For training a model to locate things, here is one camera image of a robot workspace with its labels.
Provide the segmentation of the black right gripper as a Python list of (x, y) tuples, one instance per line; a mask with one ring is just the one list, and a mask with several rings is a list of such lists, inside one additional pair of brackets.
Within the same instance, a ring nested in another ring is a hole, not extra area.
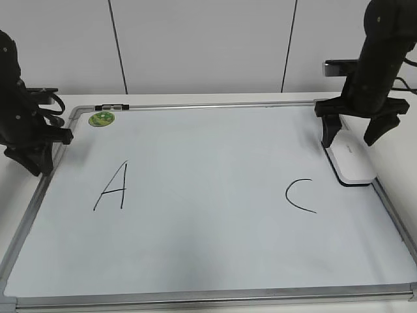
[(330, 147), (341, 130), (339, 115), (372, 118), (364, 134), (368, 146), (397, 127), (400, 119), (396, 114), (406, 114), (410, 105), (402, 98), (390, 98), (388, 94), (391, 86), (392, 83), (385, 84), (382, 80), (360, 81), (354, 74), (349, 74), (340, 96), (316, 100), (314, 111), (322, 120), (323, 147)]

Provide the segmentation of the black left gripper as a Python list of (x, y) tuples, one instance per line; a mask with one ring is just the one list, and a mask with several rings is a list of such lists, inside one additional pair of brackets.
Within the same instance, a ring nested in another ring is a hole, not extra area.
[(53, 170), (52, 144), (68, 145), (72, 131), (64, 128), (63, 113), (39, 108), (1, 109), (1, 145), (5, 156), (21, 164), (35, 177), (48, 176)]

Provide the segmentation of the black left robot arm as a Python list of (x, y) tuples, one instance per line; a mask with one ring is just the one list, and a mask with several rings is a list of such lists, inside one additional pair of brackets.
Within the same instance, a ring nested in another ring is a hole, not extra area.
[(68, 145), (72, 131), (61, 115), (65, 104), (56, 88), (27, 88), (21, 79), (16, 43), (1, 32), (1, 145), (6, 157), (35, 177), (53, 171), (54, 143)]

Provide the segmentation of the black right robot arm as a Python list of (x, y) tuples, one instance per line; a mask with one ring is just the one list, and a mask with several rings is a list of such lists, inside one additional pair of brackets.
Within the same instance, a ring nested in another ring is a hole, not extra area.
[(322, 145), (329, 148), (341, 130), (340, 117), (369, 119), (368, 146), (400, 123), (408, 102), (388, 95), (406, 55), (416, 44), (415, 1), (370, 1), (364, 14), (366, 38), (358, 59), (326, 60), (325, 76), (346, 78), (340, 96), (315, 101), (323, 124)]

